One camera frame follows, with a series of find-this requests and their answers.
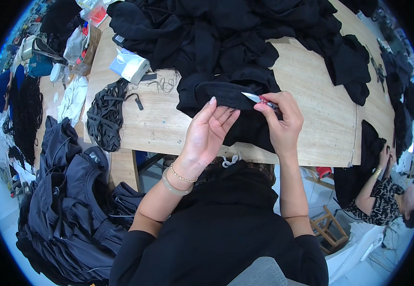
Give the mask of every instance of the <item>blue shirt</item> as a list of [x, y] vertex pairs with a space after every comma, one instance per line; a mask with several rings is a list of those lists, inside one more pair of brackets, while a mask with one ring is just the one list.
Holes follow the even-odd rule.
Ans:
[[[5, 92], [6, 87], [9, 83], [9, 72], [10, 70], [4, 71], [0, 74], [0, 113], [4, 111], [5, 108]], [[16, 79], [16, 83], [18, 84], [18, 90], [21, 87], [22, 81], [24, 80], [24, 67], [19, 65], [16, 69], [16, 73], [13, 75]], [[9, 117], [13, 118], [13, 103], [11, 101], [11, 95], [8, 100], [8, 106], [9, 106]]]

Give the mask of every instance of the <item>wooden stool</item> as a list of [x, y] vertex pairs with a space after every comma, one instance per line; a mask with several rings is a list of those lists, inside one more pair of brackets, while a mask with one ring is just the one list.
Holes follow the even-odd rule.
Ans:
[[[326, 205], [323, 206], [323, 209], [325, 209], [326, 214], [315, 220], [310, 219], [310, 225], [316, 230], [316, 232], [314, 232], [315, 236], [322, 235], [322, 237], [324, 237], [326, 241], [332, 245], [330, 250], [320, 245], [320, 248], [327, 255], [330, 255], [341, 249], [344, 244], [347, 243], [348, 235], [342, 229], [341, 225], [337, 222], [336, 218], [332, 215]], [[339, 232], [341, 232], [342, 237], [340, 239], [336, 239], [336, 237], [329, 231], [328, 227], [330, 226], [331, 221], [334, 222], [334, 225], [337, 227]]]

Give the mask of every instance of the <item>patterned blouse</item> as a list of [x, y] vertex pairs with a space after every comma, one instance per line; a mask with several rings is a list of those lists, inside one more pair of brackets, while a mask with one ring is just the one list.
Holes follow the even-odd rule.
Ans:
[[393, 183], [391, 178], [377, 181], [372, 188], [371, 197], [376, 197], [371, 214], [367, 215], [360, 210], [353, 200], [346, 211], [352, 212], [364, 222], [375, 224], [377, 226], [385, 226], [399, 217], [398, 203], [395, 194], [404, 194], [404, 189]]

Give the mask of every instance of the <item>white drawstring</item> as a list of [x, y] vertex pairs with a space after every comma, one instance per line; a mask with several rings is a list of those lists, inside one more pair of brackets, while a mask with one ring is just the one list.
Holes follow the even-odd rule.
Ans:
[[231, 165], [235, 164], [237, 161], [240, 161], [240, 160], [242, 159], [242, 156], [241, 156], [241, 154], [240, 154], [240, 151], [239, 151], [239, 153], [238, 153], [238, 156], [237, 156], [237, 155], [234, 155], [234, 156], [233, 156], [233, 158], [232, 158], [231, 162], [229, 162], [229, 161], [226, 159], [226, 156], [222, 156], [222, 157], [223, 157], [223, 160], [224, 160], [224, 162], [222, 163], [223, 168], [227, 168], [227, 167], [229, 167], [229, 166], [231, 166]]

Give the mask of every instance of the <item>blade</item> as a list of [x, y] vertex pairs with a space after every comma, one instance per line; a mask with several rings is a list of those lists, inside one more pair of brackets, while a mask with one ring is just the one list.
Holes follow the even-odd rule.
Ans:
[[259, 96], [255, 95], [255, 94], [251, 94], [248, 92], [242, 92], [243, 95], [245, 95], [246, 97], [248, 97], [249, 99], [253, 100], [254, 102], [261, 102]]

